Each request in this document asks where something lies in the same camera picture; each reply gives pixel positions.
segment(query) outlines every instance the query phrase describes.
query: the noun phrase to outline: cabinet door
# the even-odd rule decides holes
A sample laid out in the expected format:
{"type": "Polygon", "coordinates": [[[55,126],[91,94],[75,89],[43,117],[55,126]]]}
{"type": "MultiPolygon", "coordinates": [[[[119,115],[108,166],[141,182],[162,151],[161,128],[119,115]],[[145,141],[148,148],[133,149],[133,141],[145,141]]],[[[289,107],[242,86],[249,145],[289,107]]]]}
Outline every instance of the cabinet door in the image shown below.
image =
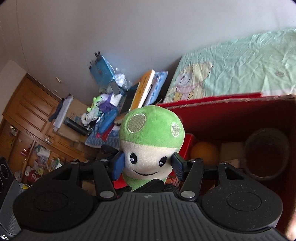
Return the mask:
{"type": "Polygon", "coordinates": [[[58,103],[27,78],[12,99],[6,114],[30,133],[44,140],[51,124],[47,119],[54,113],[58,103]]]}
{"type": "Polygon", "coordinates": [[[0,135],[0,156],[5,157],[8,161],[16,136],[11,134],[11,125],[5,121],[1,135],[0,135]]]}
{"type": "Polygon", "coordinates": [[[45,132],[46,139],[48,140],[47,143],[50,144],[52,147],[55,147],[58,150],[66,153],[67,155],[72,157],[72,159],[78,158],[79,160],[81,160],[81,156],[83,155],[83,153],[74,148],[73,141],[55,134],[53,131],[53,123],[54,121],[50,123],[45,132]]]}
{"type": "Polygon", "coordinates": [[[22,171],[22,169],[26,167],[25,163],[27,157],[21,155],[21,152],[24,149],[28,150],[32,143],[34,143],[34,140],[30,136],[26,133],[20,132],[8,160],[8,165],[12,173],[22,171]]]}

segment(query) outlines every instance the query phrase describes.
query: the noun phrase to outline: teddy bear print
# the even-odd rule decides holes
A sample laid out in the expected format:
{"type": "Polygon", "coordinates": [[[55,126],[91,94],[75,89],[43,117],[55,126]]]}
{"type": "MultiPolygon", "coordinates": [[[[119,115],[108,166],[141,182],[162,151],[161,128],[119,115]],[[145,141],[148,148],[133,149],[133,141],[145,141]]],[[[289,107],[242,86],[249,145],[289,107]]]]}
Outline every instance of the teddy bear print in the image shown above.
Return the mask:
{"type": "Polygon", "coordinates": [[[175,85],[169,89],[167,96],[172,101],[200,99],[205,96],[203,81],[209,76],[212,62],[195,63],[183,69],[175,80],[175,85]]]}

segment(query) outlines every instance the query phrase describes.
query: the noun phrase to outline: toilet paper roll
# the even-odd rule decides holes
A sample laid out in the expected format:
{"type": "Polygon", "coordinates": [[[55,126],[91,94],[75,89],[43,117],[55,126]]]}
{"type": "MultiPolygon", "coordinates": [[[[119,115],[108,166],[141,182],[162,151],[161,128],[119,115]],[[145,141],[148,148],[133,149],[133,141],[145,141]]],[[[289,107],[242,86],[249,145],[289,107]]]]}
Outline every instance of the toilet paper roll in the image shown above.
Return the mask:
{"type": "Polygon", "coordinates": [[[25,175],[28,177],[29,176],[29,173],[30,171],[32,170],[32,168],[30,166],[27,166],[26,167],[26,170],[25,170],[25,175]]]}

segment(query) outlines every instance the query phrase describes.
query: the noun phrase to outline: green bedsheet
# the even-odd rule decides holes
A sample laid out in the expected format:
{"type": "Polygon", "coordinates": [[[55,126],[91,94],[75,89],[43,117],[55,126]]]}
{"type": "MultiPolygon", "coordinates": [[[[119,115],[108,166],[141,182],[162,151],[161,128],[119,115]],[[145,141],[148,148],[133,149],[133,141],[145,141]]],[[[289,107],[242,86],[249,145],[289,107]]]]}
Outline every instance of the green bedsheet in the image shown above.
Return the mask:
{"type": "Polygon", "coordinates": [[[255,34],[182,56],[164,103],[236,93],[296,93],[296,29],[255,34]]]}

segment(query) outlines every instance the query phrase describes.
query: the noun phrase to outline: white wall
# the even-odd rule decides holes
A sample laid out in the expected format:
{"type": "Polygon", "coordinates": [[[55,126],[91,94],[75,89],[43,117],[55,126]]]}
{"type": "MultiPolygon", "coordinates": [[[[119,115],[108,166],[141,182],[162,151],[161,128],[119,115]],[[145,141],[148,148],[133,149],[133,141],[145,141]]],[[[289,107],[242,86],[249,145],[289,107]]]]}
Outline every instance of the white wall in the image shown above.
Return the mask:
{"type": "Polygon", "coordinates": [[[9,59],[8,51],[4,43],[4,38],[3,38],[3,33],[1,28],[1,18],[0,18],[0,71],[3,69],[8,59],[9,59]]]}
{"type": "MultiPolygon", "coordinates": [[[[26,69],[15,9],[15,0],[1,6],[2,27],[12,59],[26,69]]],[[[172,77],[188,51],[296,27],[291,0],[17,0],[17,12],[29,73],[58,96],[84,103],[98,94],[88,69],[98,50],[132,81],[151,68],[172,77]]]]}
{"type": "Polygon", "coordinates": [[[9,60],[0,71],[0,122],[10,97],[26,73],[24,69],[12,60],[9,60]]]}

